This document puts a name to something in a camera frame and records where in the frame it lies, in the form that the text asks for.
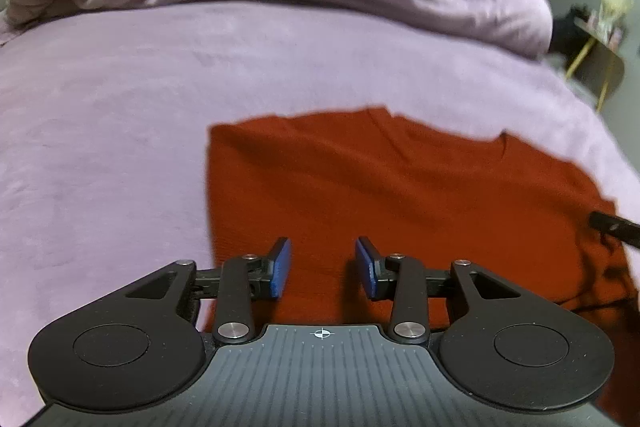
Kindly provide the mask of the red knit cardigan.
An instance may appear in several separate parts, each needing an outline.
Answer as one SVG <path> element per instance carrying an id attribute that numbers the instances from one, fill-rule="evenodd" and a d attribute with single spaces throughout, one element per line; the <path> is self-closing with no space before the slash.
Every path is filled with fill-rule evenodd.
<path id="1" fill-rule="evenodd" d="M 469 259 L 570 310 L 609 322 L 636 297 L 623 246 L 588 225 L 613 212 L 570 162 L 500 134 L 463 139 L 382 108 L 220 124 L 209 135 L 215 256 L 292 244 L 283 295 L 260 323 L 383 323 L 355 262 L 366 236 L 383 254 L 445 269 Z"/>

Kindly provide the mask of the black clothes pile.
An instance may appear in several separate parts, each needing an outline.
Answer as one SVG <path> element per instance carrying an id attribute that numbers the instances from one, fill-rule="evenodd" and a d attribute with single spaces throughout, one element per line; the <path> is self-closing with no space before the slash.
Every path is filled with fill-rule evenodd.
<path id="1" fill-rule="evenodd" d="M 550 54 L 561 54 L 567 60 L 573 60 L 588 42 L 589 36 L 580 29 L 575 20 L 588 22 L 591 10 L 585 4 L 573 4 L 568 12 L 553 20 Z"/>

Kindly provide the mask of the yellow legged side table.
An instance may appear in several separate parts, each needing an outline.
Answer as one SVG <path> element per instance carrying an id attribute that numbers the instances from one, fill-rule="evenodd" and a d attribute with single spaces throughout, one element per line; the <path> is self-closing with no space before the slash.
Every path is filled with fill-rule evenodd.
<path id="1" fill-rule="evenodd" d="M 594 110 L 600 114 L 605 101 L 623 82 L 625 61 L 586 22 L 575 18 L 574 26 L 587 36 L 587 42 L 570 62 L 564 78 L 588 91 Z"/>

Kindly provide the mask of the purple bed sheet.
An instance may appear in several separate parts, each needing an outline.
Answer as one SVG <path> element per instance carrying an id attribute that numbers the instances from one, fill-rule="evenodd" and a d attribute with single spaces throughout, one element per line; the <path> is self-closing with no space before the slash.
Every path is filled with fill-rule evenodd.
<path id="1" fill-rule="evenodd" d="M 26 362 L 41 327 L 168 262 L 212 262 L 213 124 L 367 105 L 469 138 L 515 134 L 639 217 L 638 172 L 603 120 L 498 46 L 274 2 L 54 20 L 1 49 L 2 424 L 41 409 Z"/>

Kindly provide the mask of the flower bouquet on table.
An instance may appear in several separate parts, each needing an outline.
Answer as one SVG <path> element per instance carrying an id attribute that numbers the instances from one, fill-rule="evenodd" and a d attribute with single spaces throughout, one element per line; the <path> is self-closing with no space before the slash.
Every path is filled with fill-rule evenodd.
<path id="1" fill-rule="evenodd" d="M 634 0 L 600 0 L 592 29 L 602 42 L 609 42 L 614 28 L 631 11 Z"/>

